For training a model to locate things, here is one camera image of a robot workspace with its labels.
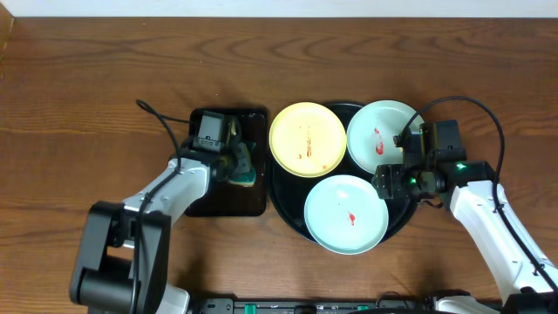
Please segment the green yellow sponge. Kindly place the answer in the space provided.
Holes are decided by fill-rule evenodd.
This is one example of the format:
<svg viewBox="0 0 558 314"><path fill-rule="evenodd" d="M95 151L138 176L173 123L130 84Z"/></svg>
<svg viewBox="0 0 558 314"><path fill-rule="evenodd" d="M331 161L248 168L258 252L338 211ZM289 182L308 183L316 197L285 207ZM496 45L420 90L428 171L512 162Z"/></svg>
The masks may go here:
<svg viewBox="0 0 558 314"><path fill-rule="evenodd" d="M255 184L256 171L252 164L252 168L248 173L236 173L235 170L228 179L228 182L242 187L252 187Z"/></svg>

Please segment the light blue plate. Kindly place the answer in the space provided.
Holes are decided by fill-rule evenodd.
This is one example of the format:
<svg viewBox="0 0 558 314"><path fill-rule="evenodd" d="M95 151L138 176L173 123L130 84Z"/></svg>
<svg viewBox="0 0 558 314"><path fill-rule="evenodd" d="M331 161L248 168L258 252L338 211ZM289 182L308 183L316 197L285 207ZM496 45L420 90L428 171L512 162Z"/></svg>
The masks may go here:
<svg viewBox="0 0 558 314"><path fill-rule="evenodd" d="M359 255L376 247L389 224L386 202L376 189L353 175L319 181L303 208L304 221L315 241L340 255Z"/></svg>
<svg viewBox="0 0 558 314"><path fill-rule="evenodd" d="M396 100L375 101L358 110L347 129L350 157L371 174L378 165L401 164L403 153L393 137L401 133L415 112Z"/></svg>

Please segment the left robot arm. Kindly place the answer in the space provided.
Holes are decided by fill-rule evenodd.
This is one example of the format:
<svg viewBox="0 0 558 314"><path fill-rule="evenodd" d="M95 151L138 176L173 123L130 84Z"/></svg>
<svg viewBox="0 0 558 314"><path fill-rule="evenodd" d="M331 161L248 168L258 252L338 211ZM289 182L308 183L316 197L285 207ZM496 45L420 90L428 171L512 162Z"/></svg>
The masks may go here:
<svg viewBox="0 0 558 314"><path fill-rule="evenodd" d="M238 170L237 117L204 112L198 132L137 194L90 208L69 289L91 313L185 313L189 294L167 281L171 228L214 181Z"/></svg>

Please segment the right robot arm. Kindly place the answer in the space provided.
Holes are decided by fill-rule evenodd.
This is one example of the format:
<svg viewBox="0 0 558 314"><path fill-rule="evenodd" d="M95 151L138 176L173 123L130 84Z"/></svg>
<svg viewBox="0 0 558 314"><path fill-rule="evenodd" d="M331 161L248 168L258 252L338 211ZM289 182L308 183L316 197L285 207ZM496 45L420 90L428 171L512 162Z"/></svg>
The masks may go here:
<svg viewBox="0 0 558 314"><path fill-rule="evenodd" d="M522 225L488 162L469 160L454 120L409 126L394 136L399 164L372 179L380 198L439 198L472 237L497 284L503 313L555 313L557 268Z"/></svg>

